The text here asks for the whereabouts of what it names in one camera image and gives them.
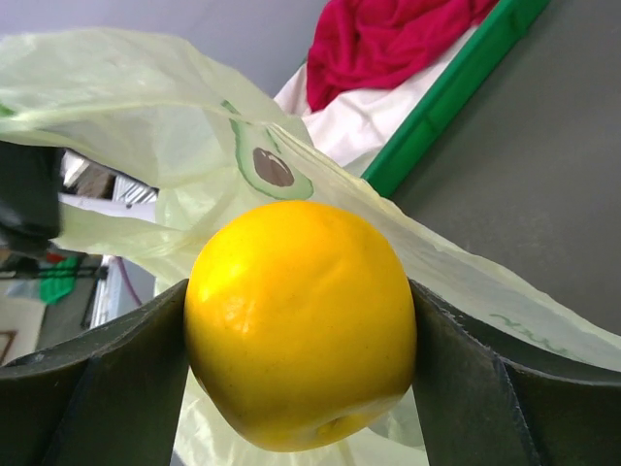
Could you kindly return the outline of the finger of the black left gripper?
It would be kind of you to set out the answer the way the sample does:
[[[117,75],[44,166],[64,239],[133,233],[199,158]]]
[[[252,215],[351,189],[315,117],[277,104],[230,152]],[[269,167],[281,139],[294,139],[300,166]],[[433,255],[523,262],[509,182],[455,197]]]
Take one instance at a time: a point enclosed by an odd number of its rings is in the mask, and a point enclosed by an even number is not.
[[[63,150],[1,144],[1,244],[44,255],[61,232],[59,191]]]

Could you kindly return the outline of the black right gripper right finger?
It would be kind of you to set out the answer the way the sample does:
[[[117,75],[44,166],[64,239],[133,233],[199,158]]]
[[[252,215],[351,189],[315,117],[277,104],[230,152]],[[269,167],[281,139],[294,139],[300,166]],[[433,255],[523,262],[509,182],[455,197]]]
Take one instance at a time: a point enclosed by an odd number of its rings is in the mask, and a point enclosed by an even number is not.
[[[539,349],[411,283],[412,387],[432,465],[620,462],[620,375]]]

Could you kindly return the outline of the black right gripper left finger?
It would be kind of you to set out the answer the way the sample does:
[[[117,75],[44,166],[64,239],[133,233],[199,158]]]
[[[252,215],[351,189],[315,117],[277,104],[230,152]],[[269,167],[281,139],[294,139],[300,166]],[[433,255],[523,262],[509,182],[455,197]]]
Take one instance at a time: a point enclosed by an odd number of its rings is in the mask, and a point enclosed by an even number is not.
[[[188,373],[186,287],[3,366],[2,464],[169,464]]]

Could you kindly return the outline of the light green plastic bag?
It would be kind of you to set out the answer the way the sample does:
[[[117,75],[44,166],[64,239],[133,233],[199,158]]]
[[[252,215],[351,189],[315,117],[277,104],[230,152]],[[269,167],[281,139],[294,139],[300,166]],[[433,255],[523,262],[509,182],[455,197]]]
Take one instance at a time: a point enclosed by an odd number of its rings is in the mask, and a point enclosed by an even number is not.
[[[163,292],[187,283],[239,216],[312,201],[376,228],[419,283],[467,316],[541,350],[615,371],[620,340],[506,268],[461,250],[316,150],[305,125],[185,40],[117,29],[7,36],[1,142],[63,150],[63,250],[124,256]],[[261,449],[188,373],[173,445],[187,465],[432,465],[412,382],[361,430],[299,451]]]

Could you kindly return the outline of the yellow orange fruit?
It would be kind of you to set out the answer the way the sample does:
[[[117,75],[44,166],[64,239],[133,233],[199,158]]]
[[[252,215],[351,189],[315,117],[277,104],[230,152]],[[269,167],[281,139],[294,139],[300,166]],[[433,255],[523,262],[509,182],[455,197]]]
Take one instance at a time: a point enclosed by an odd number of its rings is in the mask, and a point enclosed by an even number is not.
[[[184,327],[197,381],[261,449],[337,442],[413,379],[401,261],[366,220],[317,202],[268,204],[217,232],[190,274]]]

